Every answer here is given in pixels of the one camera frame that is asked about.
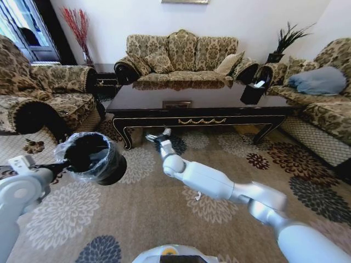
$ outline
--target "vase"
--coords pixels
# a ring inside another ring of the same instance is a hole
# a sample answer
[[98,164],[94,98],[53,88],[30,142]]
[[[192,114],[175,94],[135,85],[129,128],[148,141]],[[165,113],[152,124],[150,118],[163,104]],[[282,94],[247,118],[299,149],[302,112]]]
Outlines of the vase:
[[284,54],[281,53],[269,53],[267,63],[278,63],[281,58],[284,56]]
[[84,58],[85,64],[88,65],[88,66],[92,66],[94,64],[94,62],[93,62],[92,58],[89,55],[88,48],[85,47],[85,48],[82,48],[82,49],[83,49],[83,58]]

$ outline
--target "blue pillow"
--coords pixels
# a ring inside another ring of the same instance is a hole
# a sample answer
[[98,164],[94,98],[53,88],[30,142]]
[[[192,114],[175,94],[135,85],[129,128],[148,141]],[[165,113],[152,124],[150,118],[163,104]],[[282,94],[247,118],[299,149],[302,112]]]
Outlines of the blue pillow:
[[300,93],[311,95],[336,95],[346,87],[343,73],[334,67],[322,67],[292,75],[289,85]]

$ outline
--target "red decorative branches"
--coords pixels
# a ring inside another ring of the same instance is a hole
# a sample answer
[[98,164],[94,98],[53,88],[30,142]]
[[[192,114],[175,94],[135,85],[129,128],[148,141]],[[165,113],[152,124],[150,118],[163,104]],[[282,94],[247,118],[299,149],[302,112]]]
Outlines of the red decorative branches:
[[81,9],[61,8],[60,10],[63,18],[66,20],[67,24],[75,34],[78,44],[83,49],[83,52],[86,55],[87,63],[92,63],[87,47],[87,34],[89,26],[87,13],[83,12]]

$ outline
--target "black tissue box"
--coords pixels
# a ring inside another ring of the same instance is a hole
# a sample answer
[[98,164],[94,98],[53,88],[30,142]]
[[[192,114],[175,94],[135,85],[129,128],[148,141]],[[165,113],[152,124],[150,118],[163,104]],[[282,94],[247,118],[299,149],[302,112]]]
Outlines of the black tissue box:
[[246,85],[246,88],[244,90],[244,93],[242,93],[240,100],[246,105],[258,104],[259,100],[264,94],[264,91],[264,87],[256,88],[254,84],[251,83],[249,85]]

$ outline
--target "beige rug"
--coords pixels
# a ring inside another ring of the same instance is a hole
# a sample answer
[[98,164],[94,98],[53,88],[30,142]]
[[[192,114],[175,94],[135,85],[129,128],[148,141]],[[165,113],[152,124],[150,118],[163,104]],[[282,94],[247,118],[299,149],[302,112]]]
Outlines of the beige rug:
[[[313,225],[351,254],[351,186],[279,131],[252,145],[257,131],[188,127],[173,129],[172,141],[183,158],[219,169],[235,182],[254,180],[286,193],[290,217]],[[105,132],[118,140],[113,130]],[[140,130],[130,132],[141,138]],[[163,244],[194,246],[227,263],[286,262],[273,231],[245,205],[207,196],[197,201],[196,191],[163,174],[155,145],[139,141],[122,151],[128,168],[117,184],[84,184],[63,174],[41,206],[20,218],[21,234],[8,262],[131,262]]]

